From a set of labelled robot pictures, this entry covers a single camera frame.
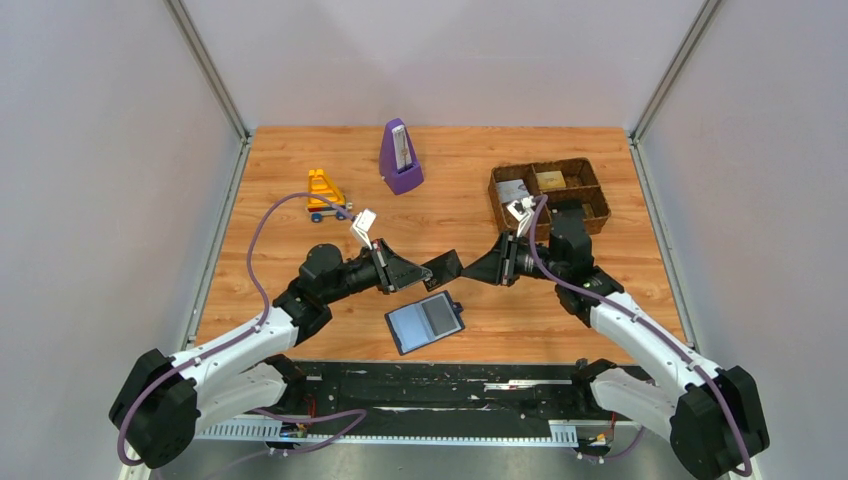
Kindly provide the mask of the dark silver card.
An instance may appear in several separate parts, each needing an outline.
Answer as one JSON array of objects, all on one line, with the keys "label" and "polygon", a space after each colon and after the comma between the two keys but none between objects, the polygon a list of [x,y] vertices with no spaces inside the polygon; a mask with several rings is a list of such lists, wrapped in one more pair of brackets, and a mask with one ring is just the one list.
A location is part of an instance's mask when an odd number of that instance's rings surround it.
[{"label": "dark silver card", "polygon": [[424,281],[427,292],[441,288],[462,275],[463,265],[455,249],[451,249],[423,264],[431,272]]}]

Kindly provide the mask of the blue leather card holder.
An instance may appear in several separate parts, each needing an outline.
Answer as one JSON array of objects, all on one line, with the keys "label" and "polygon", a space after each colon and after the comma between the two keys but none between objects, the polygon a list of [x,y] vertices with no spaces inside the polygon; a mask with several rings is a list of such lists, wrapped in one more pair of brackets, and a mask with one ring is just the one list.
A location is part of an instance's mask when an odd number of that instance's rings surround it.
[{"label": "blue leather card holder", "polygon": [[464,307],[447,291],[404,305],[384,315],[401,356],[461,332]]}]

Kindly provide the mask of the white silver card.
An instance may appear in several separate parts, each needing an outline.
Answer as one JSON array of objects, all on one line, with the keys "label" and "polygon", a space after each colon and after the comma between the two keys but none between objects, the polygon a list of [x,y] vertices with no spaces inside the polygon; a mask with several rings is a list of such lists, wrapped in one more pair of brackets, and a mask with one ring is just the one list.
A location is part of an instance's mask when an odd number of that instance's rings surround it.
[{"label": "white silver card", "polygon": [[530,196],[528,187],[523,179],[498,181],[495,183],[495,191],[498,201],[501,204],[509,204]]}]

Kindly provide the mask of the dark grey VIP card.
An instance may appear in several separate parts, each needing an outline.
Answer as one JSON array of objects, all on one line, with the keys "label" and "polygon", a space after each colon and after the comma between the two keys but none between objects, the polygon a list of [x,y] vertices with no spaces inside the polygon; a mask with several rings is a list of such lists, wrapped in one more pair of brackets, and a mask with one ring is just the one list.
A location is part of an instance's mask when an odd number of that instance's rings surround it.
[{"label": "dark grey VIP card", "polygon": [[558,206],[558,212],[563,215],[581,219],[586,217],[586,210],[584,209],[583,203],[579,200],[567,200],[561,202]]}]

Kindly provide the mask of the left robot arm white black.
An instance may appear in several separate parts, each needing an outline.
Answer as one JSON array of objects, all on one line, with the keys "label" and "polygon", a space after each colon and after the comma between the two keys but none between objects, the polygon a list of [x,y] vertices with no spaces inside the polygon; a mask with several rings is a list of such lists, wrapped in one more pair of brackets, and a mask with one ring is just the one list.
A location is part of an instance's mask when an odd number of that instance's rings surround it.
[{"label": "left robot arm white black", "polygon": [[135,361],[108,418],[127,466],[162,467],[207,426],[254,408],[298,411],[306,386],[275,366],[332,318],[330,304],[370,288],[389,295],[433,276],[383,239],[344,259],[333,244],[314,246],[297,276],[252,320],[212,341],[171,355],[151,349]]}]

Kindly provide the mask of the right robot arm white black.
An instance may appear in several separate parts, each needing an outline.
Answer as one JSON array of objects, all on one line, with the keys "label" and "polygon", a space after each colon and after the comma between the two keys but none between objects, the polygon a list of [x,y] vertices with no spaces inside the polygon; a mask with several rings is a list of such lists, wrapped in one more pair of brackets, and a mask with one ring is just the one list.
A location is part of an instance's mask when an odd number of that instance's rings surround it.
[{"label": "right robot arm white black", "polygon": [[649,375],[641,381],[607,360],[573,378],[571,403],[584,417],[620,413],[667,440],[697,479],[750,473],[770,446],[758,387],[740,366],[725,369],[661,328],[624,287],[595,263],[581,209],[559,209],[540,245],[502,232],[489,252],[462,270],[466,278],[511,286],[526,276],[551,280],[560,304],[622,347]]}]

